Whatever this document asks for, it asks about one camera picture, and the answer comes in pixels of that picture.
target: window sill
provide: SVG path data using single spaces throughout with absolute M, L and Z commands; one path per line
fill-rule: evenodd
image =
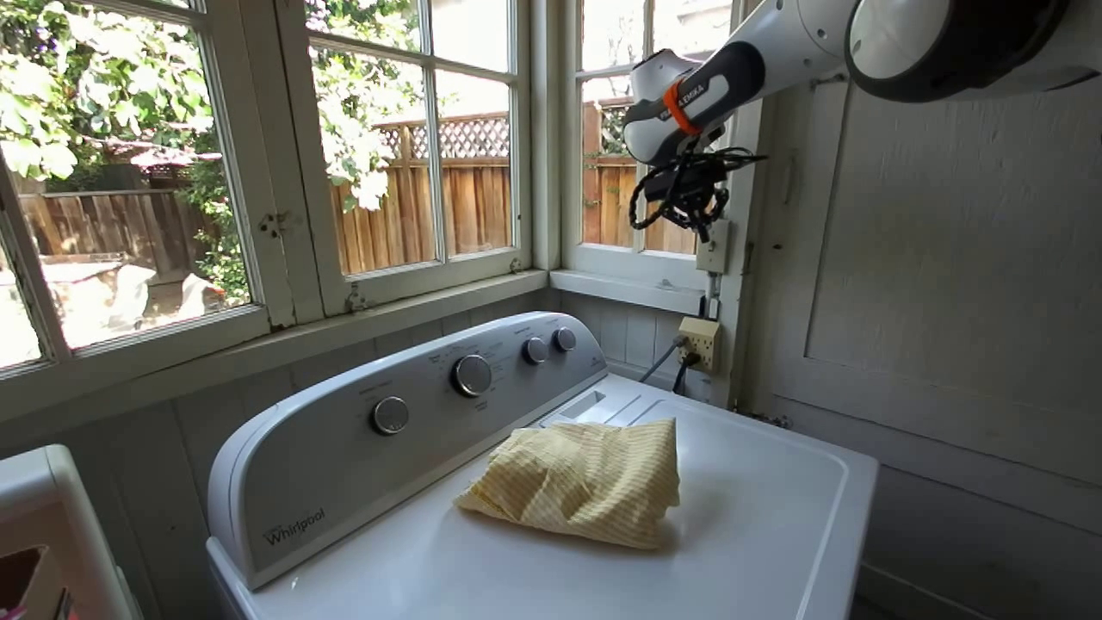
M 551 274 L 551 291 L 629 305 L 629 308 L 669 311 L 669 314 L 696 314 L 698 311 L 698 291 L 678 291 L 673 282 L 642 285 L 642 282 L 624 282 L 624 278 L 588 276 L 588 274 Z
M 100 358 L 78 358 L 75 373 L 40 370 L 33 375 L 0 383 L 0 402 L 2 402 L 0 425 L 2 429 L 19 425 L 18 432 L 2 432 L 8 437 L 23 435 L 26 440 L 40 440 L 45 435 L 59 435 L 69 429 L 117 417 L 117 414 L 179 401 L 187 393 L 236 383 L 259 373 L 285 370 L 327 350 L 341 350 L 359 342 L 372 342 L 394 332 L 443 321 L 474 308 L 503 305 L 503 300 L 542 293 L 542 291 L 546 291 L 546 274 L 503 276 L 490 282 L 456 285 L 435 298 L 360 311 L 350 317 L 334 317 L 325 324 L 292 327 L 270 338 L 261 336 L 261 338 L 251 338 L 248 344 L 215 350 L 215 356 L 197 356 L 177 367 L 157 367 L 139 375 L 96 373 L 96 383 L 78 383 L 78 370 L 100 370 L 96 367 Z M 145 349 L 119 349 L 119 358 L 141 363 L 148 356 Z

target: dial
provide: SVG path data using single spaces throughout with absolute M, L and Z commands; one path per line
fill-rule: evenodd
M 551 356 L 551 349 L 546 349 L 546 342 L 542 342 L 542 338 L 526 338 L 525 349 L 519 349 L 519 356 L 525 356 L 525 363 L 529 363 L 529 367 L 543 367 L 546 356 Z
M 368 419 L 380 435 L 397 437 L 409 425 L 409 407 L 403 398 L 386 398 L 372 407 Z
M 481 356 L 463 356 L 452 367 L 452 383 L 463 398 L 478 401 L 492 385 L 492 367 Z
M 551 342 L 553 342 L 553 350 L 565 356 L 574 349 L 574 332 L 553 332 Z

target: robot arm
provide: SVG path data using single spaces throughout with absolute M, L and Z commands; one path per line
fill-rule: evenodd
M 624 133 L 636 163 L 663 164 L 717 143 L 737 107 L 841 67 L 885 99 L 1069 88 L 1099 74 L 1099 28 L 1096 0 L 760 0 L 701 67 L 644 59 Z

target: folded towel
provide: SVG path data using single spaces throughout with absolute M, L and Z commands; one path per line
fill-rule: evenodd
M 674 425 L 598 429 L 551 425 L 512 432 L 463 509 L 503 525 L 588 539 L 624 549 L 661 549 L 661 517 L 678 502 Z

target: control panel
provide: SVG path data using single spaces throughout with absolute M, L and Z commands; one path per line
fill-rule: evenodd
M 259 590 L 603 375 L 583 321 L 519 314 L 325 379 L 216 450 L 215 543 Z

